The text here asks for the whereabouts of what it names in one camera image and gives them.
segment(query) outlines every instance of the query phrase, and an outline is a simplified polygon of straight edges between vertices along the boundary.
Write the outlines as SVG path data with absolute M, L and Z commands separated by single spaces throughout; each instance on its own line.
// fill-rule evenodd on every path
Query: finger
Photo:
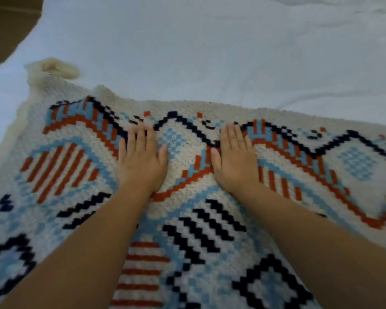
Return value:
M 151 154 L 156 154 L 156 132 L 152 125 L 146 126 L 147 138 L 146 138 L 146 150 Z
M 159 164 L 162 168 L 167 169 L 167 158 L 168 158 L 168 153 L 167 153 L 167 145 L 163 145 L 159 149 Z
M 250 140 L 250 137 L 248 135 L 246 135 L 244 137 L 244 142 L 246 143 L 247 151 L 249 153 L 253 153 L 254 154 L 254 147 L 253 147 L 253 144 L 252 144 L 252 140 Z
M 127 155 L 132 155 L 136 150 L 136 136 L 134 134 L 134 127 L 130 126 L 127 133 Z
M 231 122 L 229 122 L 229 124 L 227 125 L 227 134 L 229 136 L 230 147 L 232 148 L 232 150 L 238 150 L 239 143 L 237 142 L 235 127 Z
M 239 143 L 239 148 L 241 150 L 246 151 L 247 150 L 246 143 L 244 142 L 243 133 L 242 133 L 242 130 L 240 129 L 239 125 L 235 125 L 235 133 L 236 133 L 237 143 Z
M 222 153 L 230 150 L 229 136 L 227 135 L 227 127 L 223 126 L 220 129 L 220 148 Z
M 216 173 L 221 171 L 221 156 L 215 147 L 212 147 L 210 150 L 210 158 L 214 172 Z
M 118 143 L 118 163 L 121 165 L 123 163 L 124 158 L 126 157 L 126 141 L 124 138 L 121 138 Z
M 139 122 L 137 126 L 136 151 L 146 150 L 146 135 L 144 134 L 144 130 L 144 123 Z

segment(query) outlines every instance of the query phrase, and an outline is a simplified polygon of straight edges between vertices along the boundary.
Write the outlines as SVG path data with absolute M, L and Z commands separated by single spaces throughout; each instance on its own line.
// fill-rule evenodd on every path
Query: throw blanket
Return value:
M 0 148 L 0 299 L 111 197 L 119 140 L 139 121 L 152 122 L 159 144 L 168 145 L 168 173 L 138 225 L 112 307 L 319 306 L 214 179 L 210 148 L 219 147 L 228 121 L 252 139 L 263 184 L 386 247 L 386 126 L 136 102 L 33 70 L 30 87 Z

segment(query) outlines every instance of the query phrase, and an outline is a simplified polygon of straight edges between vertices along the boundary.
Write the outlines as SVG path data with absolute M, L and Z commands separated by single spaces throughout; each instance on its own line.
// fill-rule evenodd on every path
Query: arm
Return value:
M 152 127 L 128 134 L 119 148 L 120 187 L 0 304 L 4 308 L 107 308 L 140 215 L 167 171 L 167 149 L 156 154 Z
M 284 198 L 259 182 L 252 142 L 238 126 L 212 148 L 216 180 L 254 214 L 324 308 L 386 308 L 386 249 Z

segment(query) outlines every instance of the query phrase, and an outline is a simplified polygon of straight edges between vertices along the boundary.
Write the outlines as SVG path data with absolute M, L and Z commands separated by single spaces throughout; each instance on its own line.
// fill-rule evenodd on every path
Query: white fabric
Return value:
M 26 63 L 137 100 L 203 100 L 386 124 L 386 0 L 45 0 L 0 66 L 0 141 Z

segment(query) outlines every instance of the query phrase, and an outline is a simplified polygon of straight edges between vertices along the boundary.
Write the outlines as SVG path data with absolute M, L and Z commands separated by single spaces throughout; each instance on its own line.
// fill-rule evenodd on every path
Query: bed sheet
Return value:
M 0 141 L 47 57 L 137 100 L 203 100 L 386 124 L 386 0 L 45 0 L 0 65 Z

